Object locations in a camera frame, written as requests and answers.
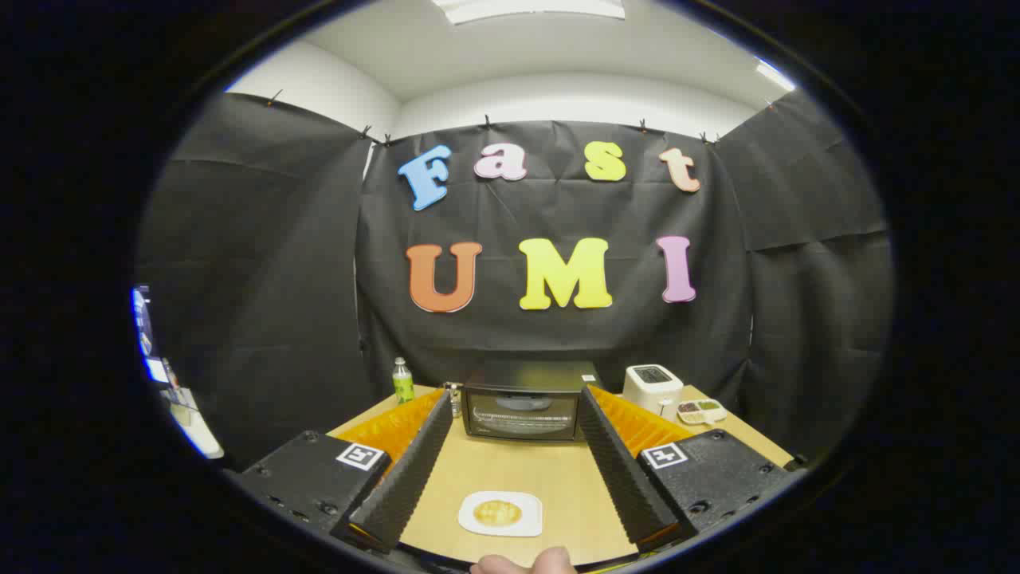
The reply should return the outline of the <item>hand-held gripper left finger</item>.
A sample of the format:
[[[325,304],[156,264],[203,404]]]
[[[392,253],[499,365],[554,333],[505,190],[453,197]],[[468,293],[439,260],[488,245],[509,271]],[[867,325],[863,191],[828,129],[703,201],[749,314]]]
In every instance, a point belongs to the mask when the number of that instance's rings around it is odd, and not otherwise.
[[[237,476],[299,526],[388,553],[422,498],[452,426],[448,390],[416,397],[334,437],[307,430]]]

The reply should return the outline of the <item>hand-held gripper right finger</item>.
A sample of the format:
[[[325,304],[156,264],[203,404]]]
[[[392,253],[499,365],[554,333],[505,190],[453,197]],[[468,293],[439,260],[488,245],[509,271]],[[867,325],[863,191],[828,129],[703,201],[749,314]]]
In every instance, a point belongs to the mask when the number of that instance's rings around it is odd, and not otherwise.
[[[577,421],[631,544],[678,544],[728,524],[805,472],[728,430],[686,432],[622,397],[586,386]]]

